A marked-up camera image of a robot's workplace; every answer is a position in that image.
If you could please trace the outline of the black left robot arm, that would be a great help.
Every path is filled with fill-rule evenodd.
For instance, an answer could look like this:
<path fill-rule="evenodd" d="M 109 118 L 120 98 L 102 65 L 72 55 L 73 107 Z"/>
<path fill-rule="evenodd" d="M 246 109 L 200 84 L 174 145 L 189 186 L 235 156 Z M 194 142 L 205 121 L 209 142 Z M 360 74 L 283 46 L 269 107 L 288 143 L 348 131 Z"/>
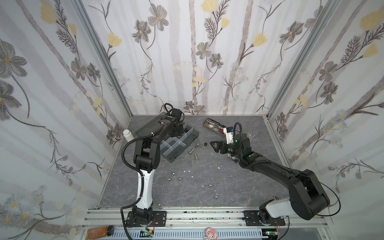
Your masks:
<path fill-rule="evenodd" d="M 161 160 L 161 143 L 166 137 L 179 137 L 184 134 L 181 119 L 184 113 L 169 103 L 164 104 L 166 113 L 160 116 L 160 120 L 147 136 L 142 136 L 129 141 L 122 149 L 122 161 L 130 169 L 138 173 L 138 196 L 131 205 L 121 207 L 132 209 L 132 218 L 136 224 L 148 226 L 153 222 L 153 178 L 155 170 Z M 127 147 L 135 143 L 134 164 L 131 165 L 125 159 Z"/>

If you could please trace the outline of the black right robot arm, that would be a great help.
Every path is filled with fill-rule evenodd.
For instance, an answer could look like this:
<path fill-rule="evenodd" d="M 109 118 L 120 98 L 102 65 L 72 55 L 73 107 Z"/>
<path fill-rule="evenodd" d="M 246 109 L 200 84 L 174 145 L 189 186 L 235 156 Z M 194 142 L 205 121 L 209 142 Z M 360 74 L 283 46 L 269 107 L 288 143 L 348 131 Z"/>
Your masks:
<path fill-rule="evenodd" d="M 250 139 L 239 122 L 225 128 L 224 134 L 225 140 L 210 142 L 216 153 L 229 154 L 241 168 L 263 174 L 280 183 L 289 192 L 287 198 L 270 200 L 259 207 L 256 219 L 260 225 L 269 226 L 280 218 L 290 216 L 309 221 L 315 216 L 321 216 L 321 211 L 331 205 L 326 193 L 329 187 L 314 172 L 285 167 L 253 151 Z"/>

